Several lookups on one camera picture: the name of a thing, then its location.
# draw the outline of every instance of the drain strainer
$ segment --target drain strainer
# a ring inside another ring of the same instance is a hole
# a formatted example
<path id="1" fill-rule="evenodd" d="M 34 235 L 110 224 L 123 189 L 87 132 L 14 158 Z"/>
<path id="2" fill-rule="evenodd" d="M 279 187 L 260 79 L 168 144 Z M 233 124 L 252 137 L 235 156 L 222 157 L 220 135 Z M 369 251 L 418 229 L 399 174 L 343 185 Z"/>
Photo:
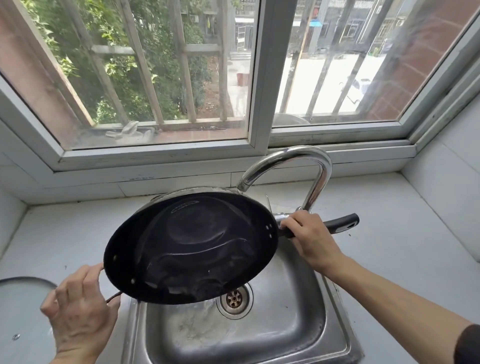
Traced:
<path id="1" fill-rule="evenodd" d="M 220 313 L 231 320 L 245 317 L 252 305 L 253 292 L 248 283 L 216 299 Z"/>

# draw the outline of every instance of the chrome faucet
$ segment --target chrome faucet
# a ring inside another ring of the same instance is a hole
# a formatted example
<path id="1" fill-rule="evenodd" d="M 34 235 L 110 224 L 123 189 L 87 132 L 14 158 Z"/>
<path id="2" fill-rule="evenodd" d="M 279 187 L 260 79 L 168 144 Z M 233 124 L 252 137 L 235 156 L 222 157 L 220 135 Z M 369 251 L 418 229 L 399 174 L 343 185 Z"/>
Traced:
<path id="1" fill-rule="evenodd" d="M 330 157 L 323 149 L 317 146 L 292 146 L 266 156 L 248 168 L 248 170 L 243 174 L 241 181 L 237 185 L 238 191 L 242 193 L 246 192 L 249 187 L 265 172 L 282 163 L 296 159 L 314 160 L 320 167 L 318 175 L 315 178 L 315 181 L 313 182 L 305 201 L 303 201 L 302 206 L 297 208 L 297 210 L 310 211 L 313 204 L 317 200 L 318 195 L 323 190 L 330 179 L 330 176 L 332 175 L 332 161 Z M 280 222 L 288 218 L 289 215 L 289 213 L 274 214 L 277 224 L 280 224 Z"/>

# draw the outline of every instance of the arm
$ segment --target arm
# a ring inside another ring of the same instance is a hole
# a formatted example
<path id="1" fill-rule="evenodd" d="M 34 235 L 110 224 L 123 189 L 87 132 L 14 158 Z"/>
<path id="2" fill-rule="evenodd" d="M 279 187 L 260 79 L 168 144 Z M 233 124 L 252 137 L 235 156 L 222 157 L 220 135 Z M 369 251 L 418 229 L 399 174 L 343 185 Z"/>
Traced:
<path id="1" fill-rule="evenodd" d="M 40 310 L 53 329 L 57 354 L 50 364 L 95 364 L 117 321 L 120 297 L 108 304 L 98 284 L 103 264 L 83 266 L 68 276 Z"/>
<path id="2" fill-rule="evenodd" d="M 317 272 L 346 290 L 420 364 L 452 364 L 460 334 L 472 323 L 363 268 L 343 255 L 317 214 L 297 211 L 282 222 Z"/>

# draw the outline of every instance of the kitchen sink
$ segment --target kitchen sink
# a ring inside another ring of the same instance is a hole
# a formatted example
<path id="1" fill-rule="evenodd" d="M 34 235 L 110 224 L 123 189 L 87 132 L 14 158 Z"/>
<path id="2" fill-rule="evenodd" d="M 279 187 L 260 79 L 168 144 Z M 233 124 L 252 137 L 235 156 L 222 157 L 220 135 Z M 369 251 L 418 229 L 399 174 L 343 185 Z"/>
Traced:
<path id="1" fill-rule="evenodd" d="M 287 239 L 245 286 L 185 305 L 131 300 L 122 364 L 357 363 L 334 284 Z"/>

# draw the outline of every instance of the white wall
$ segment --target white wall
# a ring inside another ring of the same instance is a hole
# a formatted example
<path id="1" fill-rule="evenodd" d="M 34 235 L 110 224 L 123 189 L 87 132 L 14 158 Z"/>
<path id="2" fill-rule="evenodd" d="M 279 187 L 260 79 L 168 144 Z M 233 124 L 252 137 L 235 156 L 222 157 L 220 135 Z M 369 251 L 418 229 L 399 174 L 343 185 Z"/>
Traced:
<path id="1" fill-rule="evenodd" d="M 0 186 L 0 258 L 24 215 L 26 205 Z"/>
<path id="2" fill-rule="evenodd" d="M 480 95 L 402 172 L 480 262 Z"/>

